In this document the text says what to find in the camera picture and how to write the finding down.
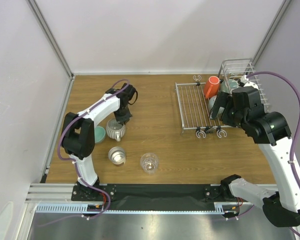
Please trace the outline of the grey metallic cup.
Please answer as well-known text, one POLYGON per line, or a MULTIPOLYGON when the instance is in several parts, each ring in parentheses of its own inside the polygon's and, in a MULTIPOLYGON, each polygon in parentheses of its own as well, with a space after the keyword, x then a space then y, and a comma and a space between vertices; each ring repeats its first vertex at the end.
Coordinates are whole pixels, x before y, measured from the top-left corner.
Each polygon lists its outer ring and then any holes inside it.
MULTIPOLYGON (((214 104, 215 104, 216 98, 217 98, 217 96, 215 95, 215 96, 212 96, 212 97, 209 99, 209 101, 208 101, 208 111, 209 111, 209 112, 212 111, 212 108, 213 108, 213 106, 214 106, 214 104)), ((220 107, 220 108, 219 108, 219 111, 218 111, 218 114, 219 114, 219 115, 222 114, 222 113, 224 112, 224 109, 225 109, 224 107, 220 107)))

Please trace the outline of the speckled teal ceramic mug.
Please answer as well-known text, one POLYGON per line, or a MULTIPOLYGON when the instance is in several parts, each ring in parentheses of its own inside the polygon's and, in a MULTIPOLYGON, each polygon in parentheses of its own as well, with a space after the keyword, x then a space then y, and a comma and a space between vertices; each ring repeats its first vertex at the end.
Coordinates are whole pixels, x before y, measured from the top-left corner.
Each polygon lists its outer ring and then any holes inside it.
POLYGON ((230 94, 239 87, 239 83, 234 79, 224 80, 220 85, 220 91, 230 94))

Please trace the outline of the orange mug white inside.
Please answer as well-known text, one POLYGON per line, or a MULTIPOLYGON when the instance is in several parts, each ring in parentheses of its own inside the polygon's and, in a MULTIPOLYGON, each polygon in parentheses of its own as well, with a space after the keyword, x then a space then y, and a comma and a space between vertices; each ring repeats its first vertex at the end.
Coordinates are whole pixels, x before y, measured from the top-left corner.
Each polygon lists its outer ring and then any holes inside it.
POLYGON ((210 76, 203 88, 203 95, 210 99, 218 94, 220 88, 220 79, 217 76, 210 76))

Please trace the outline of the white ribbed ceramic mug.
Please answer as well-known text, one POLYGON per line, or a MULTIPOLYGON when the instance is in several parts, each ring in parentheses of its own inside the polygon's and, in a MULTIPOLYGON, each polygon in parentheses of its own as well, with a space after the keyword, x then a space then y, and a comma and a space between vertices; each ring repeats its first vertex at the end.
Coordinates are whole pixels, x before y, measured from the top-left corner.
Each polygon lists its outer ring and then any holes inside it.
POLYGON ((126 133, 126 126, 118 123, 114 118, 110 119, 106 124, 106 134, 110 139, 120 142, 126 133))

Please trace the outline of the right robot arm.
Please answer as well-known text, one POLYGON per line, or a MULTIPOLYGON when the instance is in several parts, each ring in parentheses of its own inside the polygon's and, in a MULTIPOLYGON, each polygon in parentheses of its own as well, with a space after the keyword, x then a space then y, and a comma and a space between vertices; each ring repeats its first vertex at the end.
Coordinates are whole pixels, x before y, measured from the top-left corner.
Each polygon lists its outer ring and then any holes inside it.
POLYGON ((244 130, 258 145, 273 173, 277 190, 268 190, 233 174, 221 180, 220 195, 225 201, 242 198, 262 209, 276 227, 300 226, 300 165, 293 153, 288 122, 279 112, 266 112, 259 91, 239 87, 219 91, 210 110, 215 119, 223 108, 221 121, 244 130))

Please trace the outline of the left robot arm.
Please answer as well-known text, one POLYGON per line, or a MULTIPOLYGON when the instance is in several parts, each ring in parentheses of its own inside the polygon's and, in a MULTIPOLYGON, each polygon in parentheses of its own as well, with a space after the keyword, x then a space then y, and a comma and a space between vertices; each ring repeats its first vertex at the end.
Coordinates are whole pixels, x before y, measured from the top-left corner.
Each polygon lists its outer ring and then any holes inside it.
POLYGON ((122 79, 85 110, 68 112, 64 117, 57 155, 62 161, 70 161, 74 165, 77 181, 84 186, 82 194, 88 200, 95 200, 100 194, 99 186, 95 185, 99 177, 92 160, 95 128, 110 114, 114 114, 117 123, 125 125, 132 117, 129 106, 135 94, 137 90, 130 81, 122 79))

